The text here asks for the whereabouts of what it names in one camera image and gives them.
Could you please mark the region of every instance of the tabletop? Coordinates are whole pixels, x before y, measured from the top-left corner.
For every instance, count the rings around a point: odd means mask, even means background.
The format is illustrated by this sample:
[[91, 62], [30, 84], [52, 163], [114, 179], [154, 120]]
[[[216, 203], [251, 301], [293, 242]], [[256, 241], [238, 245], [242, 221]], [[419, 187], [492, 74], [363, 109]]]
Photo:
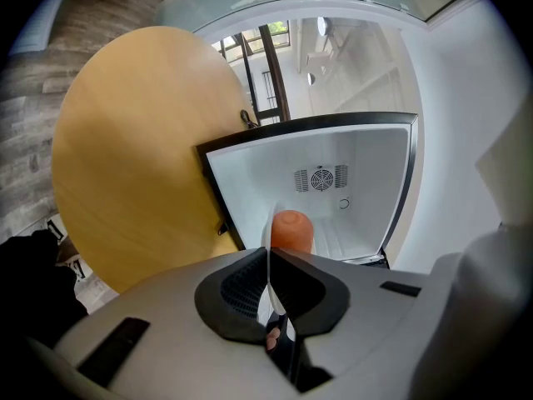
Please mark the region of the tabletop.
[[61, 218], [83, 259], [123, 292], [168, 268], [236, 251], [195, 146], [246, 128], [237, 76], [172, 27], [125, 34], [94, 55], [63, 101], [52, 144]]

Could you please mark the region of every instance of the orange object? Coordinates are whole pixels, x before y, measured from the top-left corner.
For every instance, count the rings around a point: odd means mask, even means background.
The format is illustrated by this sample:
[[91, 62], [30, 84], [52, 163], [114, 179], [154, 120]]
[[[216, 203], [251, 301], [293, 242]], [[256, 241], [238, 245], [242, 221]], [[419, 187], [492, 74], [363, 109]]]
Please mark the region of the orange object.
[[311, 253], [313, 246], [313, 224], [296, 210], [284, 210], [272, 220], [271, 246]]

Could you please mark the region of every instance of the wooden floor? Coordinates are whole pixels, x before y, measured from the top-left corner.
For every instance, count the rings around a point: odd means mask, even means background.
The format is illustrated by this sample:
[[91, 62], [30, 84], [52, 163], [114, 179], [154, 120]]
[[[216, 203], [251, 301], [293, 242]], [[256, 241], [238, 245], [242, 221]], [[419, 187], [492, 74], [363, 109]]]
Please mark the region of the wooden floor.
[[47, 49], [8, 60], [0, 74], [0, 243], [57, 211], [52, 134], [70, 83], [111, 40], [151, 25], [161, 1], [64, 0]]

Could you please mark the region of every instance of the round light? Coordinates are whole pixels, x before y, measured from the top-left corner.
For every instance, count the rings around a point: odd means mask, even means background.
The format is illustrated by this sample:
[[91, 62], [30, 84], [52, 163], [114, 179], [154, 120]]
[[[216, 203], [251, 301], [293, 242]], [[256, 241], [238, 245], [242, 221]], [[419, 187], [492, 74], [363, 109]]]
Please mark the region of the round light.
[[316, 19], [316, 26], [321, 36], [326, 36], [330, 32], [331, 23], [327, 17], [318, 17]]

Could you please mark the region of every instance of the mini fridge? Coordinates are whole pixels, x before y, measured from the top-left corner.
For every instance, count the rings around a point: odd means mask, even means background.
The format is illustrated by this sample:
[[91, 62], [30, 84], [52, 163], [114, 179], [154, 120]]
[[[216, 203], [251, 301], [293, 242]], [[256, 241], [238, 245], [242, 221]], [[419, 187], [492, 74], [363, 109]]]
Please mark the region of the mini fridge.
[[274, 208], [305, 213], [313, 253], [381, 258], [411, 183], [417, 115], [353, 112], [257, 127], [197, 146], [240, 249], [258, 248]]

